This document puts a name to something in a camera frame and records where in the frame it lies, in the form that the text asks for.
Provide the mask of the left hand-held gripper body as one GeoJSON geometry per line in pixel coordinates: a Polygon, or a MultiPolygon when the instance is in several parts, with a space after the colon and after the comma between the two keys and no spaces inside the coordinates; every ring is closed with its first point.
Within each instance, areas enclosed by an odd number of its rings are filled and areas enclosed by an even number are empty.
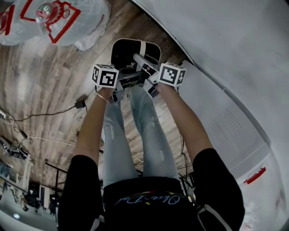
{"type": "Polygon", "coordinates": [[[119,77],[119,70],[110,65],[94,64],[92,67],[92,80],[95,83],[95,95],[101,88],[110,88],[112,92],[109,102],[115,104],[124,98],[124,88],[122,87],[119,77]]]}

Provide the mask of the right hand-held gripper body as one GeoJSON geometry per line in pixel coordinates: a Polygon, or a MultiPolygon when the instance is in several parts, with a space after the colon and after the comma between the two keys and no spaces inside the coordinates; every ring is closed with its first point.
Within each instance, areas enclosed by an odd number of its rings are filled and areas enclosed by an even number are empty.
{"type": "Polygon", "coordinates": [[[182,84],[186,74],[186,68],[168,63],[162,63],[160,66],[157,65],[156,67],[150,67],[148,64],[144,64],[144,71],[150,74],[147,81],[152,87],[146,89],[146,91],[151,98],[158,95],[158,83],[163,83],[175,88],[182,84]]]}

